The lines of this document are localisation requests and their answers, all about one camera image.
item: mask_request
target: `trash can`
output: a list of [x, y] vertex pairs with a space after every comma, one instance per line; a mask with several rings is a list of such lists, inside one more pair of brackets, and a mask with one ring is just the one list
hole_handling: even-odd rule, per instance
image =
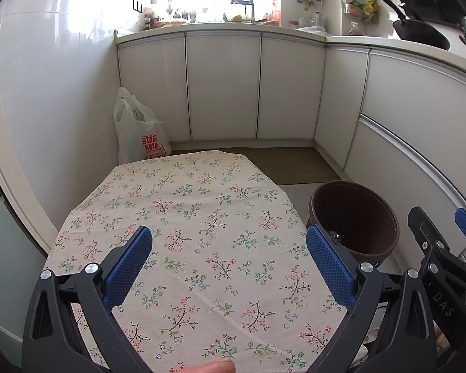
[[331, 181], [314, 190], [307, 226], [317, 223], [358, 262], [379, 265], [399, 240], [399, 224], [388, 203], [353, 182]]

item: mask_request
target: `cabinet door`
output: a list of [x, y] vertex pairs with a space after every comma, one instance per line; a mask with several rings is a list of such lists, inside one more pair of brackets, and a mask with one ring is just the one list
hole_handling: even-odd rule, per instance
[[258, 138], [314, 138], [323, 65], [317, 42], [262, 37]]
[[455, 188], [418, 152], [375, 122], [361, 117], [345, 172], [373, 189], [394, 210], [400, 226], [399, 248], [413, 268], [423, 252], [408, 228], [411, 208], [421, 206], [437, 226], [455, 256], [466, 248], [466, 238], [454, 222], [458, 207], [466, 206]]
[[366, 80], [367, 49], [328, 48], [314, 140], [342, 168], [356, 128]]
[[362, 112], [428, 158], [466, 197], [466, 74], [372, 49]]
[[190, 141], [183, 34], [119, 48], [121, 84], [152, 108], [172, 142]]
[[254, 139], [260, 34], [196, 31], [186, 38], [192, 139]]

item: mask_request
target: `countertop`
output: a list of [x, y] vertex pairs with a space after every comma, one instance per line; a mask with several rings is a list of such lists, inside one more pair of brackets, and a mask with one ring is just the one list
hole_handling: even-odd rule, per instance
[[443, 49], [435, 48], [427, 44], [416, 42], [403, 41], [401, 39], [388, 39], [367, 36], [330, 36], [323, 37], [321, 35], [311, 34], [309, 32], [298, 31], [296, 29], [288, 29], [274, 27], [261, 24], [232, 24], [232, 23], [206, 23], [206, 24], [186, 24], [175, 27], [165, 27], [159, 29], [150, 29], [148, 31], [125, 34], [115, 31], [116, 45], [135, 41], [137, 39], [150, 38], [158, 35], [174, 34], [180, 32], [192, 31], [252, 31], [271, 33], [278, 35], [287, 35], [297, 38], [310, 39], [312, 41], [326, 44], [356, 44], [361, 46], [372, 46], [379, 48], [396, 49], [403, 52], [417, 54], [419, 56], [431, 58], [433, 60], [448, 64], [461, 71], [466, 72], [466, 58], [457, 54], [444, 51]]

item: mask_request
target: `black wok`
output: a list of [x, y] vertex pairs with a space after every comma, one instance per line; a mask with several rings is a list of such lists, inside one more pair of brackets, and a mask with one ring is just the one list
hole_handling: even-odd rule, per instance
[[418, 42], [429, 44], [440, 49], [449, 50], [449, 40], [433, 26], [424, 22], [419, 15], [410, 7], [404, 7], [408, 15], [416, 17], [416, 19], [406, 18], [404, 13], [394, 4], [392, 0], [383, 0], [387, 3], [399, 16], [399, 19], [394, 21], [394, 29], [399, 35], [399, 38], [405, 41]]

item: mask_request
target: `floor mat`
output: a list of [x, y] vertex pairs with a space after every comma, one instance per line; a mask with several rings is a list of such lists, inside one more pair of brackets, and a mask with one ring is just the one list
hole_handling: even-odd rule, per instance
[[[339, 176], [312, 147], [231, 147], [223, 152], [243, 154], [277, 185], [339, 180]], [[172, 154], [202, 150], [174, 150]]]

